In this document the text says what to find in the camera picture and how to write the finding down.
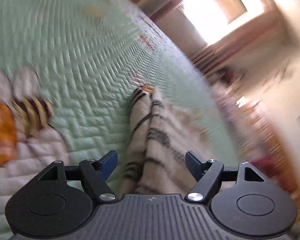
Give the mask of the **white striped knit sweater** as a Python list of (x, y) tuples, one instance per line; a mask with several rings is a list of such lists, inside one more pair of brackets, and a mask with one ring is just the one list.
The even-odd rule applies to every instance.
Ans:
[(119, 195), (185, 194), (196, 180), (186, 167), (186, 152), (203, 161), (238, 163), (233, 146), (216, 151), (193, 111), (167, 101), (158, 88), (137, 87), (130, 101), (131, 137)]

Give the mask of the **wooden bed headboard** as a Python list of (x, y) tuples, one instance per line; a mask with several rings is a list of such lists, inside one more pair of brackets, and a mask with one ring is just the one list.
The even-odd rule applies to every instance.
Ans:
[(278, 184), (284, 189), (294, 200), (297, 206), (298, 215), (296, 220), (300, 221), (300, 181), (296, 177), (296, 171), (293, 167), (291, 157), (285, 149), (284, 144), (278, 137), (278, 133), (274, 129), (268, 118), (260, 113), (260, 135), (266, 145), (271, 158), (274, 161), (273, 167), (277, 172), (276, 178)]

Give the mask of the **floral pink pillow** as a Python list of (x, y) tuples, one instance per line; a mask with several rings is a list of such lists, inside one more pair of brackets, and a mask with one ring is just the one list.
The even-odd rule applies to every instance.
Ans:
[(250, 162), (267, 177), (279, 182), (280, 172), (275, 167), (274, 157), (270, 155), (266, 143), (258, 135), (252, 118), (244, 108), (236, 105), (236, 98), (224, 85), (215, 83), (211, 87), (213, 97), (238, 149), (242, 162)]

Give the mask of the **green quilted bee bedspread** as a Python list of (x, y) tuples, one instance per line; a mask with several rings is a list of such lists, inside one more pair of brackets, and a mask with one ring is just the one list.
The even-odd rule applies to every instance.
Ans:
[(119, 188), (129, 133), (129, 98), (139, 82), (190, 109), (212, 156), (238, 163), (234, 141), (200, 72), (129, 0), (0, 0), (0, 71), (38, 74), (53, 128), (74, 164), (115, 150), (108, 185)]

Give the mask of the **pink striped curtain right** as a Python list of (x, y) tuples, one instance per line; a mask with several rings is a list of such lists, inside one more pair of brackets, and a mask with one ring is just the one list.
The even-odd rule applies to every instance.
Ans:
[(205, 46), (192, 55), (190, 61), (203, 75), (207, 75), (233, 57), (287, 35), (281, 12), (277, 9), (266, 11), (216, 43)]

